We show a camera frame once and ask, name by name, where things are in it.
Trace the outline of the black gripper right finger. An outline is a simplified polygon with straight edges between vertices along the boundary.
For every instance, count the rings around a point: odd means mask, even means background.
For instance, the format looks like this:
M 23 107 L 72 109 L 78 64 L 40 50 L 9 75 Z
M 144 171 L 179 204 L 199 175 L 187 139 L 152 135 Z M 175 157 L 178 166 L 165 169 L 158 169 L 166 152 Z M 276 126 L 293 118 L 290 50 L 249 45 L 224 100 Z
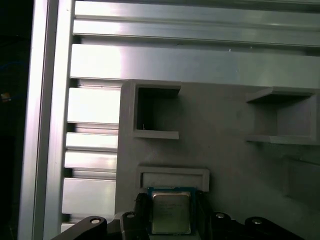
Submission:
M 317 208 L 272 193 L 214 197 L 196 192 L 196 229 L 202 240 L 318 240 Z

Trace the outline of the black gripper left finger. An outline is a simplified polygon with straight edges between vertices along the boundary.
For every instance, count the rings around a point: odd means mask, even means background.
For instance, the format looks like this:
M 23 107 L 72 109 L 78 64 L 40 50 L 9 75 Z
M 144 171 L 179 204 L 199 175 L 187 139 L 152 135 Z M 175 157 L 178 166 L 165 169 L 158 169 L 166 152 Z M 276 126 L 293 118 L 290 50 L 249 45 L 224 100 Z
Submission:
M 133 211 L 115 215 L 108 221 L 101 216 L 88 216 L 55 236 L 54 240 L 148 240 L 151 199 L 139 193 Z

